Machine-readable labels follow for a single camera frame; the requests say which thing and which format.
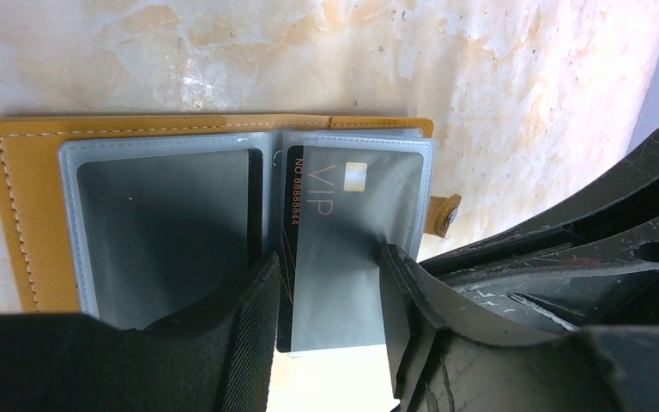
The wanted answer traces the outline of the black VIP card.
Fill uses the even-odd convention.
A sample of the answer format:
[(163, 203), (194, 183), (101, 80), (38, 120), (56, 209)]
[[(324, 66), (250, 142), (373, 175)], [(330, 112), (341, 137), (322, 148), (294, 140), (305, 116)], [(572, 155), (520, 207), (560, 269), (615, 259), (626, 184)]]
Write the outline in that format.
[(384, 342), (379, 250), (417, 252), (432, 152), (426, 140), (287, 148), (280, 351)]

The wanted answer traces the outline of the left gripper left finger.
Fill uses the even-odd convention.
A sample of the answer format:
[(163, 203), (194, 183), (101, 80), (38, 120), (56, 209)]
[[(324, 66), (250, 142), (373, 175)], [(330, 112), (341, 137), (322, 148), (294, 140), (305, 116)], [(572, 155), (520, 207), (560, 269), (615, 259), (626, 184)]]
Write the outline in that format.
[(270, 253), (144, 330), (0, 315), (0, 411), (263, 411), (280, 277)]

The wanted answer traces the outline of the orange leather card holder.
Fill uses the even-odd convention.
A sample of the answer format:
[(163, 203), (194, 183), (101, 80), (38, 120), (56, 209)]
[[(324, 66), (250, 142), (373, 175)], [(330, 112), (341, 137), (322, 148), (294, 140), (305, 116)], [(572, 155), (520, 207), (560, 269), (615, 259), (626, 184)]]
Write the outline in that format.
[[(281, 307), (291, 295), (281, 245), (287, 148), (296, 143), (347, 148), (352, 142), (371, 140), (430, 142), (433, 152), (421, 243), (424, 234), (444, 237), (448, 233), (461, 202), (457, 194), (434, 197), (430, 193), (435, 155), (432, 129), (427, 118), (293, 114), (0, 120), (0, 213), (22, 307), (26, 312), (80, 312), (97, 319), (83, 309), (88, 258), (76, 183), (80, 165), (257, 148), (264, 156), (264, 237), (259, 259), (276, 254), (281, 271), (274, 345), (279, 350)], [(150, 324), (143, 329), (110, 326), (144, 330)]]

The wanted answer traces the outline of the grey card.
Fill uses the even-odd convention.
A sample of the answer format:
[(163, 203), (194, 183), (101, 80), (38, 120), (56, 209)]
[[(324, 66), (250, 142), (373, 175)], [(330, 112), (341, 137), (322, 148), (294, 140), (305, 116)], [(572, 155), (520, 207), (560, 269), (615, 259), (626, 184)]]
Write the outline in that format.
[(90, 161), (76, 169), (85, 312), (143, 329), (230, 284), (263, 252), (257, 148)]

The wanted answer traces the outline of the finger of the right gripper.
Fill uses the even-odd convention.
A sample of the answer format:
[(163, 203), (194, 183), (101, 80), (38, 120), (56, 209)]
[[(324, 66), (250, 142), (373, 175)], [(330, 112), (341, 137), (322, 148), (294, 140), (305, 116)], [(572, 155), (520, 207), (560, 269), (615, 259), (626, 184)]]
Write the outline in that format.
[(431, 257), (433, 275), (606, 239), (659, 217), (659, 128), (602, 176), (515, 227)]
[(659, 216), (605, 239), (441, 279), (491, 312), (551, 333), (659, 326)]

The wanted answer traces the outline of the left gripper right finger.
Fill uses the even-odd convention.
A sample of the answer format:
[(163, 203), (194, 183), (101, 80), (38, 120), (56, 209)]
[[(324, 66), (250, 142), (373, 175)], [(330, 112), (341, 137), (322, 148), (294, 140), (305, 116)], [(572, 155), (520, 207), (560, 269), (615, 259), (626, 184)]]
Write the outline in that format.
[(659, 326), (556, 336), (476, 305), (396, 245), (378, 256), (401, 411), (659, 411)]

